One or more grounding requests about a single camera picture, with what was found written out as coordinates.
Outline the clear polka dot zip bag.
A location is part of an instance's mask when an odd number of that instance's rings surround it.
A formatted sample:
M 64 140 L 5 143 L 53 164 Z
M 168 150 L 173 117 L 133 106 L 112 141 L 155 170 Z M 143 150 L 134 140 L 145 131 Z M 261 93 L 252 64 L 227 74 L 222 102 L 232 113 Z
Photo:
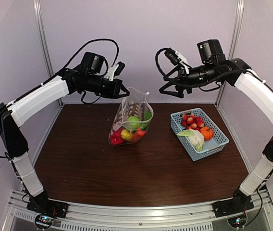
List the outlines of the clear polka dot zip bag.
M 146 135 L 154 116 L 147 100 L 149 92 L 144 93 L 133 87 L 128 90 L 130 94 L 122 98 L 108 136 L 112 146 L 138 142 Z

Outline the green toy apple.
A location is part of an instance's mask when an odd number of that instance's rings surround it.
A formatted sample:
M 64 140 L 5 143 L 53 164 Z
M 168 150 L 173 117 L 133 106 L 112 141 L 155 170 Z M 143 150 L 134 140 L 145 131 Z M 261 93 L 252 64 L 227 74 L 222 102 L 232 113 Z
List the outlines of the green toy apple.
M 127 120 L 132 130 L 137 130 L 137 128 L 140 126 L 140 120 L 136 116 L 130 116 Z

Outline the yellow toy pear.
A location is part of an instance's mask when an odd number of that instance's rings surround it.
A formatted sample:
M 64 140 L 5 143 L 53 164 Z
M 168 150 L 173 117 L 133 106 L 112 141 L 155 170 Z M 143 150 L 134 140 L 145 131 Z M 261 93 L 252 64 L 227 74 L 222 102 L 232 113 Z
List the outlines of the yellow toy pear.
M 121 138 L 125 141 L 131 141 L 133 138 L 132 132 L 126 129 L 121 131 Z

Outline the orange toy carrot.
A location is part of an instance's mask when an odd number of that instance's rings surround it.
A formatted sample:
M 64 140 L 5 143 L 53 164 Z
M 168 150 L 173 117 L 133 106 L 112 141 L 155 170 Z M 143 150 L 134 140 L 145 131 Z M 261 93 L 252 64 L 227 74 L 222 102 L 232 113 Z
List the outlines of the orange toy carrot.
M 150 110 L 145 112 L 144 119 L 147 120 L 147 122 L 141 123 L 141 125 L 139 125 L 135 131 L 133 131 L 132 142 L 137 142 L 146 135 L 152 119 L 152 112 Z

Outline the red toy bell pepper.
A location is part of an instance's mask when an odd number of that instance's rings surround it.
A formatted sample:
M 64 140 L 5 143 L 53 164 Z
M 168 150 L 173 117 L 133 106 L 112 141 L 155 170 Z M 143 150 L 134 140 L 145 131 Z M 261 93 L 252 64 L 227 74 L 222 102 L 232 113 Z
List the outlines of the red toy bell pepper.
M 121 136 L 122 130 L 119 129 L 117 131 L 113 130 L 110 134 L 110 142 L 111 145 L 116 146 L 124 143 L 124 139 Z

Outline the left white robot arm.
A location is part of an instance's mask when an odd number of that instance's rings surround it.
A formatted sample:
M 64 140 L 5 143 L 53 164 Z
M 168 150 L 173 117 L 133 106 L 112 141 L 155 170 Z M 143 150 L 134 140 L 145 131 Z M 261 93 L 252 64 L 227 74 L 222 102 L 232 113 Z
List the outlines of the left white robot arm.
M 8 159 L 12 161 L 28 194 L 34 197 L 33 206 L 42 214 L 50 212 L 52 204 L 42 196 L 44 188 L 31 163 L 28 142 L 20 127 L 49 104 L 75 92 L 92 92 L 107 99 L 129 96 L 130 92 L 122 80 L 117 79 L 125 64 L 113 64 L 105 74 L 100 75 L 104 62 L 103 56 L 86 52 L 75 68 L 64 67 L 50 81 L 40 84 L 8 105 L 0 104 L 0 136 Z

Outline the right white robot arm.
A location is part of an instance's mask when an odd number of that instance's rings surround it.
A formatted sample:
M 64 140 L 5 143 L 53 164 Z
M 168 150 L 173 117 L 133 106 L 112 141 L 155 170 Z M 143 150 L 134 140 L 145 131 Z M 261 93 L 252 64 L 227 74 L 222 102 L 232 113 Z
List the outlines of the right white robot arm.
M 187 59 L 172 48 L 157 51 L 156 57 L 163 52 L 174 65 L 169 73 L 164 73 L 160 67 L 158 68 L 167 82 L 159 92 L 183 98 L 185 90 L 190 94 L 193 88 L 200 88 L 213 82 L 221 84 L 228 82 L 250 98 L 273 125 L 273 90 L 267 83 L 242 59 L 226 59 L 217 39 L 200 42 L 197 47 L 202 61 L 202 65 L 198 67 L 191 67 Z M 250 196 L 265 184 L 272 173 L 273 136 L 265 146 L 257 165 L 234 191 L 232 199 L 218 201 L 214 203 L 214 208 L 219 212 L 229 209 L 236 213 L 248 208 Z

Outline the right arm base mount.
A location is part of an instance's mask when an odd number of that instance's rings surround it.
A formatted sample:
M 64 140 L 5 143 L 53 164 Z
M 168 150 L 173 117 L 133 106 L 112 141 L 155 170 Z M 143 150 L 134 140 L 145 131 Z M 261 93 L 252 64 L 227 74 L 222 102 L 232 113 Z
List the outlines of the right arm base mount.
M 246 212 L 254 208 L 251 196 L 247 199 L 231 198 L 212 204 L 216 218 L 226 217 L 228 224 L 235 229 L 243 228 L 248 220 Z

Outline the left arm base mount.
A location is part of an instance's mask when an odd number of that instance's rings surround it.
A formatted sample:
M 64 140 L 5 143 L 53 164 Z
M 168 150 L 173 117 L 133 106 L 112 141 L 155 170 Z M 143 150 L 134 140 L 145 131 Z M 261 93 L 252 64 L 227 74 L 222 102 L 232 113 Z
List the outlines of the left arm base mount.
M 27 210 L 38 213 L 34 218 L 34 225 L 42 231 L 49 229 L 57 218 L 66 218 L 68 204 L 49 199 L 48 193 L 44 190 L 38 196 L 31 195 L 26 191 L 25 196 L 29 196 Z

